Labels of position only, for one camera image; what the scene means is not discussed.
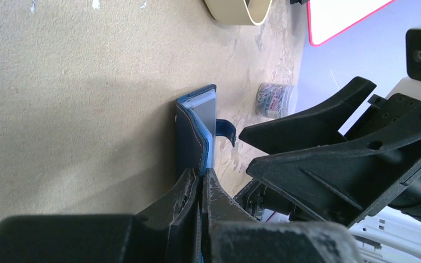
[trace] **white paint chip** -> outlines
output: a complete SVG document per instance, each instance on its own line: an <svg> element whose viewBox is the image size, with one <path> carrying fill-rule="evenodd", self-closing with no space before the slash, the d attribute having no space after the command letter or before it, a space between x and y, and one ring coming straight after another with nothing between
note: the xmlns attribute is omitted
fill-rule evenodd
<svg viewBox="0 0 421 263"><path fill-rule="evenodd" d="M100 0L93 0L91 6L93 6L93 9L99 10L101 8L101 2L100 2Z"/></svg>
<svg viewBox="0 0 421 263"><path fill-rule="evenodd" d="M36 6L36 0L33 0L30 6L30 11L34 14L35 13L35 6Z"/></svg>

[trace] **beige container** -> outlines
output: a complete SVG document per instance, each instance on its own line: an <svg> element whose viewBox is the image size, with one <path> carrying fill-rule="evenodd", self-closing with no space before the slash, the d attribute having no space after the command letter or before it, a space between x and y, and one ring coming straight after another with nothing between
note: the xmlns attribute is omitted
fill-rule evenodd
<svg viewBox="0 0 421 263"><path fill-rule="evenodd" d="M212 16L226 25L260 26L269 13L272 0L204 0Z"/></svg>

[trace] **dark blue leather wallet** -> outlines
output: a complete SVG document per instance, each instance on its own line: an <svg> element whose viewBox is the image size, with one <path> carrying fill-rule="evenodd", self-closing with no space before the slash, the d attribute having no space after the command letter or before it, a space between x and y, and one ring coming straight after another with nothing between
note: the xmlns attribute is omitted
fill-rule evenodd
<svg viewBox="0 0 421 263"><path fill-rule="evenodd" d="M214 167L216 136L227 137L235 146L235 126L216 118L216 89L212 84L177 99L177 177L186 168L198 169L203 176L206 168Z"/></svg>

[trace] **whiteboard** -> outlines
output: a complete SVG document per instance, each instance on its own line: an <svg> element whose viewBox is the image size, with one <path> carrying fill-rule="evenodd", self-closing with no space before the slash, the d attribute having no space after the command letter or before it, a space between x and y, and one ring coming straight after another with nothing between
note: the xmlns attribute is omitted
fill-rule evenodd
<svg viewBox="0 0 421 263"><path fill-rule="evenodd" d="M314 47L354 26L394 0L310 0L309 42Z"/></svg>

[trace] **white stitching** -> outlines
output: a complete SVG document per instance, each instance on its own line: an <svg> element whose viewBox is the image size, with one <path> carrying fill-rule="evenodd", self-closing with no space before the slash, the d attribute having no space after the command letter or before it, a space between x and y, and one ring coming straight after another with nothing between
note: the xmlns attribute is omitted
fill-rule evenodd
<svg viewBox="0 0 421 263"><path fill-rule="evenodd" d="M200 147L201 147L201 157L200 157L200 159L199 159L199 165L200 165L200 167L199 167L199 170L200 170L200 173L201 173L201 161L202 161L202 152L203 152L203 147L202 147L202 144L201 144L201 142L199 141L199 138L197 137L197 135L196 135L196 132L195 132L195 130L192 128L193 127L193 123L191 122L191 119L190 119L190 117L178 106L177 107L179 110L181 110L181 112L183 112L183 114L188 118L188 121L190 121L190 125L191 125L191 129L193 130L193 134L195 135L195 138L196 138L196 140L197 140L197 142L199 143L199 145L200 145Z"/></svg>

